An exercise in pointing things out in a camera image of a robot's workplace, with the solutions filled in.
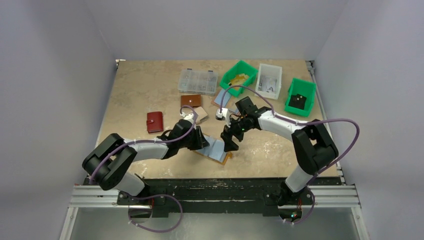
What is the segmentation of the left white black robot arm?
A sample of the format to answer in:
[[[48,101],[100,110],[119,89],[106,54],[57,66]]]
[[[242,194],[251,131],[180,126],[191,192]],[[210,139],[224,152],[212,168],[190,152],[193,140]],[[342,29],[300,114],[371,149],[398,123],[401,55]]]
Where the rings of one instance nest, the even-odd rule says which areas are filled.
[[[142,177],[129,172],[132,163],[143,160],[165,160],[180,149],[201,150],[210,144],[192,120],[181,119],[153,139],[131,141],[117,133],[110,134],[82,162],[82,168],[104,191],[117,189],[127,195],[145,197],[148,185]]]

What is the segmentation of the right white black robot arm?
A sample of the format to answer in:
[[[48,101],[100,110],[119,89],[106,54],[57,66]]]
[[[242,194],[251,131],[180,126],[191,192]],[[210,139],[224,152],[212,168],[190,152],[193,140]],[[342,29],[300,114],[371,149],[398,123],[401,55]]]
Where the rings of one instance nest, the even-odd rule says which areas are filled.
[[[301,192],[318,171],[339,156],[338,148],[322,123],[297,121],[273,111],[271,107],[257,107],[249,97],[236,102],[239,116],[232,117],[227,108],[216,111],[215,118],[225,121],[220,134],[224,151],[237,151],[247,131],[256,129],[276,134],[292,142],[297,160],[294,171],[281,184],[281,194],[290,196]]]

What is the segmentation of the mustard yellow card holder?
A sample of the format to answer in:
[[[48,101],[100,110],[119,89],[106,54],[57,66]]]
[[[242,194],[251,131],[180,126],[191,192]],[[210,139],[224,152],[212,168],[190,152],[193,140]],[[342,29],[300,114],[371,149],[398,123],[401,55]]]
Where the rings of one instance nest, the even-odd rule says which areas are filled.
[[[225,165],[227,160],[233,157],[232,152],[224,151],[225,143],[222,139],[218,139],[207,134],[204,134],[203,136],[209,143],[209,146],[206,146],[199,150],[195,150],[195,153],[221,165]]]

